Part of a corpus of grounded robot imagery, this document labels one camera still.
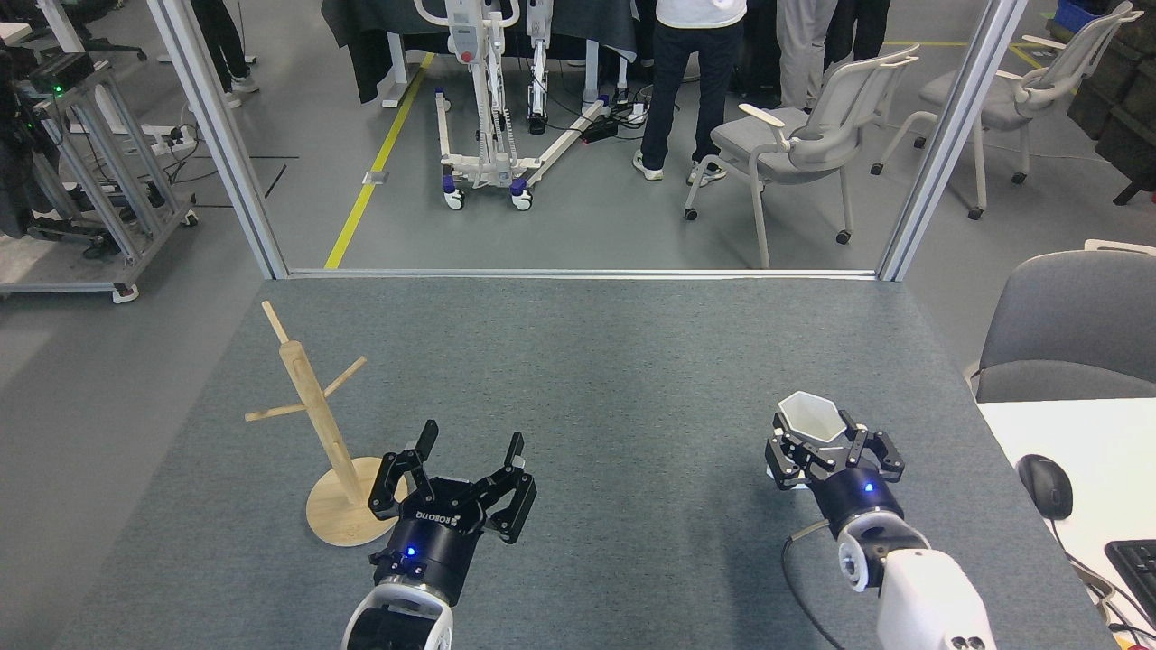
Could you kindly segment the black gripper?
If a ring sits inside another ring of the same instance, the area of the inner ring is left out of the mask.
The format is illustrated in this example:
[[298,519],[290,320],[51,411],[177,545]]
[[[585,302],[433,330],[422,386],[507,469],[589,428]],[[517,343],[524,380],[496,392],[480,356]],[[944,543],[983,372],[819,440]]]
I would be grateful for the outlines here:
[[[765,446],[769,475],[779,488],[809,485],[833,538],[858,515],[885,511],[904,517],[899,502],[884,485],[901,480],[905,465],[899,450],[888,433],[872,433],[867,424],[855,422],[851,413],[843,413],[842,420],[851,442],[847,460],[835,460],[822,451],[821,441],[794,431],[784,413],[775,414],[772,435]],[[880,461],[880,470],[870,461],[862,461],[864,449]]]
[[[423,464],[438,433],[436,420],[427,420],[410,448],[381,458],[368,507],[379,520],[400,518],[387,547],[371,555],[370,562],[376,566],[375,584],[400,581],[433,593],[453,608],[480,535],[490,529],[502,542],[517,542],[538,490],[534,478],[525,471],[523,433],[512,433],[502,470],[490,477],[470,486],[431,486]],[[399,498],[397,486],[406,474],[414,486],[408,498]]]

